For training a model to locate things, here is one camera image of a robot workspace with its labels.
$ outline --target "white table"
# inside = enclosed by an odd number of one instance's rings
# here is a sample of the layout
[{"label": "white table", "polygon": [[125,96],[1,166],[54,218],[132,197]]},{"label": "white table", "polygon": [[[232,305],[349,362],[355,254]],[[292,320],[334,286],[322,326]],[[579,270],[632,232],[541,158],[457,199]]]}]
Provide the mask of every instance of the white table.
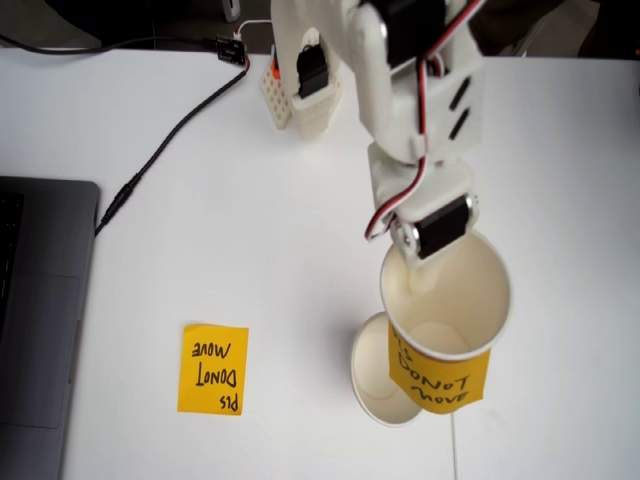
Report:
[{"label": "white table", "polygon": [[[640,67],[487,62],[485,141],[468,159],[512,323],[485,400],[455,415],[454,462],[450,417],[386,429],[350,390],[388,246],[362,240],[369,139],[351,76],[305,144],[274,131],[253,63],[98,238],[63,478],[631,478]],[[93,179],[104,210],[235,73],[206,54],[0,52],[0,174]],[[250,328],[240,418],[175,411],[182,327],[199,321]]]},{"label": "white table", "polygon": [[[276,131],[265,65],[175,138],[97,239],[64,480],[453,478],[449,417],[388,429],[352,392],[388,248],[363,238],[367,134],[344,104],[311,145]],[[94,180],[104,211],[238,72],[210,54],[0,51],[0,174]],[[241,417],[176,412],[183,328],[199,322],[250,329]]]},{"label": "white table", "polygon": [[640,64],[487,73],[469,161],[513,304],[486,400],[455,415],[459,478],[637,478]]}]

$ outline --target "gray laptop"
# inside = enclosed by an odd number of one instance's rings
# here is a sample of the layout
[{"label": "gray laptop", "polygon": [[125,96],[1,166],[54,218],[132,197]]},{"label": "gray laptop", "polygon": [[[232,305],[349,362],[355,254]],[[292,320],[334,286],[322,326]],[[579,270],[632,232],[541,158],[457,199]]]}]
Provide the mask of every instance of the gray laptop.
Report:
[{"label": "gray laptop", "polygon": [[0,479],[58,478],[98,187],[0,177]]}]

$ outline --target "white paper cup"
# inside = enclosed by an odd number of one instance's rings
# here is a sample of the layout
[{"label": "white paper cup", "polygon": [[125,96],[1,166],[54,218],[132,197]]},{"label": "white paper cup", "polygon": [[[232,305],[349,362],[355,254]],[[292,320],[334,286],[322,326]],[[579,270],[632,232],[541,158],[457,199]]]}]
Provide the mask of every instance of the white paper cup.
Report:
[{"label": "white paper cup", "polygon": [[389,377],[389,317],[379,313],[358,331],[351,353],[351,382],[360,406],[388,427],[410,423],[421,412]]},{"label": "white paper cup", "polygon": [[381,290],[391,320],[391,378],[433,413],[480,400],[511,299],[507,270],[491,244],[469,232],[416,271],[391,247]]}]

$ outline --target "white robotic arm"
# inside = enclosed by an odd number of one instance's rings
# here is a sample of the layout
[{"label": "white robotic arm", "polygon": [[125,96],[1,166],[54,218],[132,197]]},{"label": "white robotic arm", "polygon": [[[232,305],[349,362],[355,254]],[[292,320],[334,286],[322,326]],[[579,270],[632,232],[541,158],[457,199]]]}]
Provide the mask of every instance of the white robotic arm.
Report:
[{"label": "white robotic arm", "polygon": [[[477,216],[459,153],[480,137],[482,57],[466,22],[482,0],[272,0],[282,88],[294,119],[323,130],[339,98],[342,59],[355,73],[376,215],[411,268],[460,238]],[[304,94],[298,58],[319,32],[328,81]],[[428,76],[427,60],[435,75]]]}]

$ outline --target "sticky note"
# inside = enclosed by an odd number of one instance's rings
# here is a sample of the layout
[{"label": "sticky note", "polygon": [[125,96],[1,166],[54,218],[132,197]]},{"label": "sticky note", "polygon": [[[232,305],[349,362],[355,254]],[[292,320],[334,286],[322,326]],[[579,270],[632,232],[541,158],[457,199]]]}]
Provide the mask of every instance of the sticky note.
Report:
[{"label": "sticky note", "polygon": [[459,362],[428,357],[389,322],[389,376],[415,403],[432,413],[453,413],[482,399],[490,351]]},{"label": "sticky note", "polygon": [[185,327],[179,412],[242,414],[248,341],[248,328]]}]

